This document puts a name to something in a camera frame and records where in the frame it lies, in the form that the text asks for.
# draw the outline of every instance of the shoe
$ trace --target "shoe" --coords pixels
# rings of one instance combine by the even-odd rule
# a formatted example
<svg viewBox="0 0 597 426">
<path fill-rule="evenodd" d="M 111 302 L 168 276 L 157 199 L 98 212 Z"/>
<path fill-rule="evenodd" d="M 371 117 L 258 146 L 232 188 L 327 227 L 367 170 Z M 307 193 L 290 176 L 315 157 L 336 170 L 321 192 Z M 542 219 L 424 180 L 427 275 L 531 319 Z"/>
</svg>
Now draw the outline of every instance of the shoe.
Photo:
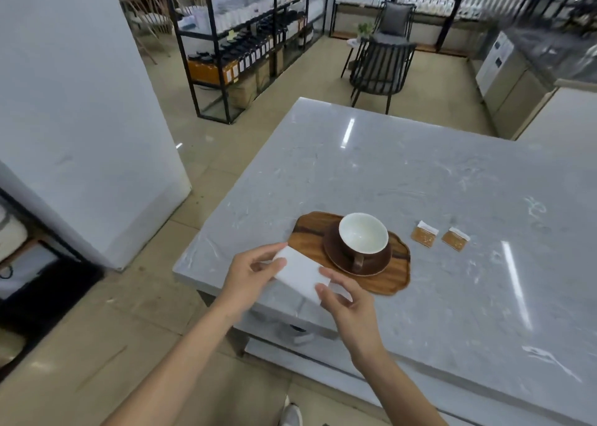
<svg viewBox="0 0 597 426">
<path fill-rule="evenodd" d="M 279 426 L 303 426 L 303 417 L 300 414 L 299 407 L 294 404 L 290 403 L 288 406 L 284 407 L 282 411 L 282 416 L 280 417 Z"/>
</svg>

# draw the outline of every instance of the small round table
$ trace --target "small round table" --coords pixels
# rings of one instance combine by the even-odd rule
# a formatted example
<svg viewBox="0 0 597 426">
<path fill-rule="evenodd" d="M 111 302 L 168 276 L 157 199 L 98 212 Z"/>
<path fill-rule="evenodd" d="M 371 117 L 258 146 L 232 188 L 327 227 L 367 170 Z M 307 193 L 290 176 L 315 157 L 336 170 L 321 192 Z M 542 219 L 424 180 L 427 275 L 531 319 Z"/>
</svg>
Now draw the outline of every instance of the small round table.
<svg viewBox="0 0 597 426">
<path fill-rule="evenodd" d="M 342 78 L 344 76 L 344 73 L 346 71 L 348 63 L 350 62 L 350 56 L 352 56 L 353 50 L 355 48 L 358 49 L 361 45 L 361 42 L 358 39 L 349 39 L 346 41 L 346 43 L 350 47 L 350 52 L 348 53 L 348 58 L 346 59 L 346 62 L 344 63 L 344 69 L 342 69 L 342 74 L 340 75 L 340 78 Z M 359 52 L 357 51 L 356 58 L 358 59 L 358 57 L 359 57 Z"/>
</svg>

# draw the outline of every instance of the teacup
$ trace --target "teacup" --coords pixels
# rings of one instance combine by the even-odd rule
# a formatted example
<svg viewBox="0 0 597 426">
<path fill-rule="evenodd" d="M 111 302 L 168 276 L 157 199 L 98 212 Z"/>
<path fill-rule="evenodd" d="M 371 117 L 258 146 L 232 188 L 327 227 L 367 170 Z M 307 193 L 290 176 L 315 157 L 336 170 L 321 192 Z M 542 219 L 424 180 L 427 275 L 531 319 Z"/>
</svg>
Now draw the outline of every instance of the teacup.
<svg viewBox="0 0 597 426">
<path fill-rule="evenodd" d="M 387 246 L 387 229 L 373 215 L 356 212 L 340 220 L 340 238 L 345 252 L 354 258 L 352 273 L 358 274 L 366 258 L 374 257 Z"/>
</svg>

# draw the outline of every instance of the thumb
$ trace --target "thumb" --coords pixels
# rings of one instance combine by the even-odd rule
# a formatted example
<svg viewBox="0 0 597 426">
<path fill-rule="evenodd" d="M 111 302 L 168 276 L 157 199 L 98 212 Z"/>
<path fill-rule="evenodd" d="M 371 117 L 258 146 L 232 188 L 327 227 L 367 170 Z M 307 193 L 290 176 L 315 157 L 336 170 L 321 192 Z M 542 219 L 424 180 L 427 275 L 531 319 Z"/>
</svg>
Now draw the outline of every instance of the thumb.
<svg viewBox="0 0 597 426">
<path fill-rule="evenodd" d="M 338 301 L 335 293 L 322 283 L 315 285 L 315 291 L 321 300 L 321 306 L 328 310 L 335 318 L 344 306 Z"/>
<path fill-rule="evenodd" d="M 286 263 L 287 263 L 287 261 L 286 261 L 285 257 L 279 257 L 277 259 L 274 259 L 271 264 L 268 264 L 267 267 L 265 267 L 265 269 L 257 272 L 256 275 L 265 284 L 269 280 L 271 280 L 273 277 L 275 277 L 276 274 L 284 268 Z"/>
</svg>

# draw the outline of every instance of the white marble table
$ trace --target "white marble table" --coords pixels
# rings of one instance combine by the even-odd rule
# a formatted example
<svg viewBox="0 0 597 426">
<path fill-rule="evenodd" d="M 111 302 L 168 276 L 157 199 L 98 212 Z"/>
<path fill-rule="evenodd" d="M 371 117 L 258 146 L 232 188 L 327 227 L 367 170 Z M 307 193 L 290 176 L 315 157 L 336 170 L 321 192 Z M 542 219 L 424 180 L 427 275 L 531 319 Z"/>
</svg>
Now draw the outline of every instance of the white marble table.
<svg viewBox="0 0 597 426">
<path fill-rule="evenodd" d="M 314 210 L 373 214 L 409 245 L 409 287 L 376 296 L 399 361 L 545 424 L 597 425 L 597 171 L 540 147 L 301 98 L 174 272 L 218 294 L 235 253 L 287 239 Z M 461 253 L 439 237 L 428 249 L 410 239 L 419 220 L 471 241 Z M 278 283 L 255 310 L 334 336 L 326 311 Z M 304 352 L 354 372 L 346 356 Z"/>
</svg>

